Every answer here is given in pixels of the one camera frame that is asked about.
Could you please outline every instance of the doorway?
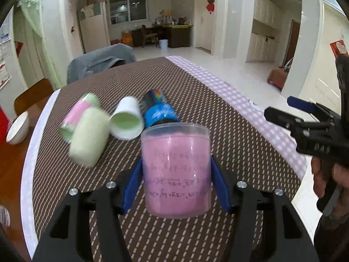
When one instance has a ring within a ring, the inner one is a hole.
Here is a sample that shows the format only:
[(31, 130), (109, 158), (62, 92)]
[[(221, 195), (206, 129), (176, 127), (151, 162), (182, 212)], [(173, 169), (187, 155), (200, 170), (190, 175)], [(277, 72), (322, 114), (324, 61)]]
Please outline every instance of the doorway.
[(20, 7), (13, 14), (14, 41), (23, 77), (28, 87), (45, 78), (45, 59), (41, 38), (33, 31)]
[(285, 59), (284, 59), (284, 62), (282, 64), (283, 66), (294, 57), (294, 53), (295, 53), (296, 47), (297, 47), (300, 28), (301, 28), (301, 24), (299, 22), (292, 20), (290, 38), (289, 38), (289, 42), (288, 42), (288, 47), (287, 47)]
[(211, 53), (214, 40), (215, 14), (206, 9), (207, 5), (207, 0), (195, 0), (194, 46)]

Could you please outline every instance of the metal screw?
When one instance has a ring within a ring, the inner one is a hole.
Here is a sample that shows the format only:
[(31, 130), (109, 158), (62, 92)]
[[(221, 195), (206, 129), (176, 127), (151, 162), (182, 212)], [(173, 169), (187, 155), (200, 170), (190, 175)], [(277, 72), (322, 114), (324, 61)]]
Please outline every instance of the metal screw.
[(303, 135), (306, 136), (306, 137), (309, 137), (310, 133), (309, 133), (308, 130), (303, 130)]
[(274, 192), (275, 192), (275, 194), (278, 195), (278, 196), (282, 196), (282, 195), (283, 195), (283, 190), (280, 189), (280, 188), (276, 188)]
[(71, 190), (69, 190), (69, 194), (71, 196), (75, 196), (78, 193), (79, 193), (79, 190), (77, 190), (76, 188), (71, 188)]
[(247, 187), (247, 183), (245, 181), (239, 181), (238, 183), (236, 183), (236, 185), (242, 189)]
[(115, 183), (114, 181), (109, 181), (109, 182), (106, 183), (105, 186), (106, 186), (107, 188), (109, 188), (109, 189), (113, 189), (113, 188), (115, 188), (116, 183)]

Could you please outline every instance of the white bowl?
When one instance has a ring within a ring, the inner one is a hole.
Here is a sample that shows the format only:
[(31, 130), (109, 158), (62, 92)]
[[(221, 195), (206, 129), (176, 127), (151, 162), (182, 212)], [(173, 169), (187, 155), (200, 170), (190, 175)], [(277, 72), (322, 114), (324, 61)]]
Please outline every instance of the white bowl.
[(23, 112), (15, 122), (12, 124), (7, 133), (6, 142), (10, 145), (19, 144), (24, 140), (29, 131), (29, 117), (28, 112)]

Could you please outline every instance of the brown checkered tablecloth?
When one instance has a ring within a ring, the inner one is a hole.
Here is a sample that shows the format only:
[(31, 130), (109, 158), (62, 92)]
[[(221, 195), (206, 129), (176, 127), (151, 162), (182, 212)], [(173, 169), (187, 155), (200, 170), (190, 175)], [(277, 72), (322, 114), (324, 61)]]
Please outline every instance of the brown checkered tablecloth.
[[(58, 127), (85, 92), (95, 93), (101, 106), (112, 113), (121, 98), (141, 99), (152, 88), (161, 88), (180, 119), (210, 129), (212, 149), (220, 164), (255, 188), (280, 187), (290, 199), (300, 180), (266, 139), (234, 108), (166, 58), (144, 60), (95, 74), (61, 89), (48, 118), (34, 172), (35, 230), (40, 239), (55, 207), (71, 187), (82, 192), (99, 188), (129, 169), (140, 155), (140, 138), (126, 142), (110, 137), (104, 154), (93, 169), (68, 159), (69, 146)], [(213, 194), (212, 208), (190, 219), (162, 219), (147, 213), (143, 188), (130, 212), (120, 217), (133, 261), (220, 261), (232, 231), (233, 217), (223, 211)], [(261, 237), (262, 215), (256, 214), (255, 243)], [(90, 233), (95, 261), (102, 256), (98, 245), (96, 216), (91, 213)]]

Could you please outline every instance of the refrigerator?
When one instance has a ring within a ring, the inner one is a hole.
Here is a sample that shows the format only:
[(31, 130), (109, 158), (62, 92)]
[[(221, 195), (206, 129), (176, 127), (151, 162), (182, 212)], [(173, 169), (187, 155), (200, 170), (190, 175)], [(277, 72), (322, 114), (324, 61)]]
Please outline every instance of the refrigerator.
[(82, 8), (79, 24), (85, 53), (110, 46), (105, 2)]

